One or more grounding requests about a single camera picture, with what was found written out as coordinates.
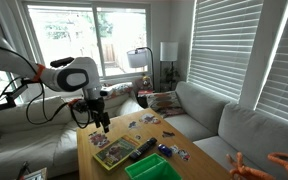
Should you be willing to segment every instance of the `black remote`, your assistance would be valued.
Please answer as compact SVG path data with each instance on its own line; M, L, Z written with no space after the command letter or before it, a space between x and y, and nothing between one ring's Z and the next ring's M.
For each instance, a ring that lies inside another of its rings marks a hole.
M133 160L137 160L146 150L148 150L151 146L153 146L157 140L155 138L150 138L143 145L141 145L138 149L132 152L129 156Z

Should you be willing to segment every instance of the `blue object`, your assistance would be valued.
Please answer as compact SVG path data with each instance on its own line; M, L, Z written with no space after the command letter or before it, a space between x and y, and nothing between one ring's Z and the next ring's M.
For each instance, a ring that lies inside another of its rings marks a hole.
M158 150L160 150L161 153L163 153L167 157L172 156L172 150L170 148L168 148L167 146L165 146L164 144L158 145Z

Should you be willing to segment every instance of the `side table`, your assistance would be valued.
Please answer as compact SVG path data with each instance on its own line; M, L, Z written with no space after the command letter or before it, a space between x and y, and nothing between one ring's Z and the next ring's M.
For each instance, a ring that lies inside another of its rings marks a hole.
M137 92L137 102L142 108L147 108L146 95L154 93L154 90L139 90Z

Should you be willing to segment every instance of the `lamp shade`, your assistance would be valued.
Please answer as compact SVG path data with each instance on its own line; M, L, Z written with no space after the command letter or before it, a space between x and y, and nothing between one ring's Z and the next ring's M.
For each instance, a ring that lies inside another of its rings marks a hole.
M177 61L178 42L161 42L161 61Z
M128 51L127 58L131 68L139 68L148 64L149 57L146 49L137 49Z

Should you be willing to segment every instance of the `wooden coffee table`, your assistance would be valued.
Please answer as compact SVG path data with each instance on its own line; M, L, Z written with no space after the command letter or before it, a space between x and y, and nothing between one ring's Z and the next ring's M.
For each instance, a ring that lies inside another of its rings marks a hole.
M139 120L141 116L147 113L153 114L161 121L161 123L145 124L140 122ZM129 124L133 121L135 121L139 127L129 129ZM129 179L124 169L133 163L131 159L127 159L114 172L108 174L105 169L93 158L93 154L97 153L101 149L89 142L89 134L94 133L95 131L97 133L101 133L102 130L102 127L96 128L95 124L91 124L85 129L77 130L77 149L80 179ZM163 137L163 131L173 132L175 136ZM149 138L155 137L157 139L155 147L142 155L140 159L143 159L152 153L160 154L170 163L170 165L183 179L230 179L229 173L222 166L220 166L215 160L204 153L200 148L193 144L168 122L162 119L152 109L145 109L132 114L112 118L110 132L106 134L108 140L113 142L124 134L130 135L134 139L135 136L141 136L141 139L139 140L141 144L146 142L146 140ZM167 158L157 149L159 144L164 144L168 147L176 145L179 149L184 149L189 152L191 157L188 161L181 159L178 154L173 154L172 157Z

